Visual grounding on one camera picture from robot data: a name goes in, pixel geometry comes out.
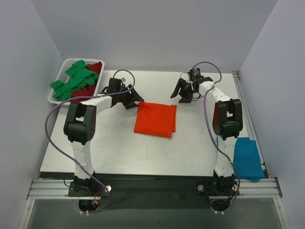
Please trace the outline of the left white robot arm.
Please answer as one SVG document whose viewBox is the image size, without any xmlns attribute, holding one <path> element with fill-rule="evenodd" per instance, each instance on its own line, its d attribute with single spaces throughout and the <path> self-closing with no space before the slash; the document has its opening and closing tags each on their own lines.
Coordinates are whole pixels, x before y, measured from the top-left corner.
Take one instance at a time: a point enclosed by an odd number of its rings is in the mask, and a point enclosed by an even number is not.
<svg viewBox="0 0 305 229">
<path fill-rule="evenodd" d="M 111 78 L 106 91 L 96 98 L 82 102 L 71 102 L 67 112 L 64 134 L 68 137 L 73 149 L 75 163 L 74 182 L 83 195 L 89 197 L 96 192 L 96 184 L 92 181 L 95 171 L 91 160 L 91 140 L 95 134 L 96 116 L 117 103 L 125 109 L 137 107 L 137 102 L 144 99 L 133 86 L 125 85 L 122 79 Z"/>
</svg>

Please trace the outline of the orange t shirt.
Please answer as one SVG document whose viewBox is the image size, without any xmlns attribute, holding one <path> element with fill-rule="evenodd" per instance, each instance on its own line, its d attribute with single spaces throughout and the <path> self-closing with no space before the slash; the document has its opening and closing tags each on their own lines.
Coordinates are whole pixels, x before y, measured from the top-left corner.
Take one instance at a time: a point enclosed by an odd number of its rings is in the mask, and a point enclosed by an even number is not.
<svg viewBox="0 0 305 229">
<path fill-rule="evenodd" d="M 134 132 L 171 138 L 176 131 L 176 105 L 141 102 L 138 104 Z"/>
</svg>

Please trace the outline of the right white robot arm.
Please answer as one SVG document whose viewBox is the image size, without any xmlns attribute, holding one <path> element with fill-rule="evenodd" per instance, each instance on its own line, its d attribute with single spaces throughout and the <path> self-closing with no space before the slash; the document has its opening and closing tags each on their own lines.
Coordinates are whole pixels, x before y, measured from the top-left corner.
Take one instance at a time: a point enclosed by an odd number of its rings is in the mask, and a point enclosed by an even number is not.
<svg viewBox="0 0 305 229">
<path fill-rule="evenodd" d="M 170 98 L 180 96 L 180 104 L 195 101 L 195 94 L 203 98 L 206 126 L 217 150 L 214 172 L 219 177 L 231 177 L 234 147 L 243 129 L 242 102 L 227 96 L 214 85 L 212 78 L 203 76 L 199 68 L 190 69 L 187 74 L 187 80 L 179 78 Z"/>
</svg>

